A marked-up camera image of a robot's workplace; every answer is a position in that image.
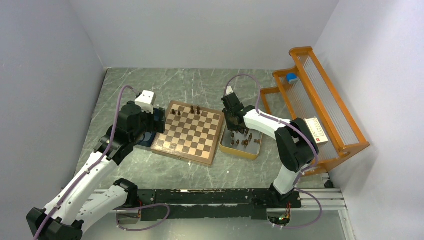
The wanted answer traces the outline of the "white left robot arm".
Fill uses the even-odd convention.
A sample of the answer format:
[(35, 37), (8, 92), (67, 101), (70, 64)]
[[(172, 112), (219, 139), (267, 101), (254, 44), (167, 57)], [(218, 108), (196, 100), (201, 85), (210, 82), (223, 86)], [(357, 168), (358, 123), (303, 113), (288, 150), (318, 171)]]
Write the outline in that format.
[(35, 240), (80, 240), (84, 233), (110, 211), (141, 206), (138, 186), (120, 178), (93, 200), (89, 197), (101, 181), (134, 150), (145, 133), (164, 133), (165, 109), (146, 112), (133, 101), (115, 115), (85, 166), (43, 208), (34, 207), (26, 216)]

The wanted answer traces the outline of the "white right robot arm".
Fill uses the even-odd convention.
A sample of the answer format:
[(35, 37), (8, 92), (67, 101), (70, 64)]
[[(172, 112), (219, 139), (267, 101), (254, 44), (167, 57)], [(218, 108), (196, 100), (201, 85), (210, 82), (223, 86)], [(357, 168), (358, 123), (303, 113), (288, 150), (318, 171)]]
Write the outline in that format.
[(227, 129), (235, 132), (255, 130), (276, 141), (282, 167), (270, 186), (270, 202), (282, 207), (289, 200), (301, 171), (317, 158), (319, 148), (306, 123), (301, 118), (281, 119), (256, 109), (244, 106), (235, 93), (221, 99)]

